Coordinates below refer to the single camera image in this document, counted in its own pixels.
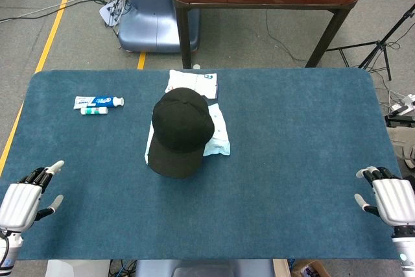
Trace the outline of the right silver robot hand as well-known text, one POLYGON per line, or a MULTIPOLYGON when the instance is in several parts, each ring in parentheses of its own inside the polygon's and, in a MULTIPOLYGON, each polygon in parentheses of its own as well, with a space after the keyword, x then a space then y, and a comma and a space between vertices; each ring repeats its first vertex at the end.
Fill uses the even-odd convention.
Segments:
POLYGON ((368 204, 360 194, 354 194, 359 207, 391 226, 414 226, 414 190, 412 184, 393 175, 385 167, 367 167, 357 171, 372 188, 376 205, 368 204))

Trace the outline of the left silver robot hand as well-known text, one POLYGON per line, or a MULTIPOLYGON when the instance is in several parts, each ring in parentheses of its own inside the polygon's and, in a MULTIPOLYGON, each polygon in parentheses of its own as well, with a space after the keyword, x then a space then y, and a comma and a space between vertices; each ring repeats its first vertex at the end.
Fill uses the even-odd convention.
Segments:
POLYGON ((19 182, 9 185, 1 203, 2 230, 21 233, 36 221, 56 213, 64 200, 63 195, 58 195, 44 209, 39 209, 39 205, 50 181, 63 166, 64 161, 59 160, 49 167, 39 167, 19 182))

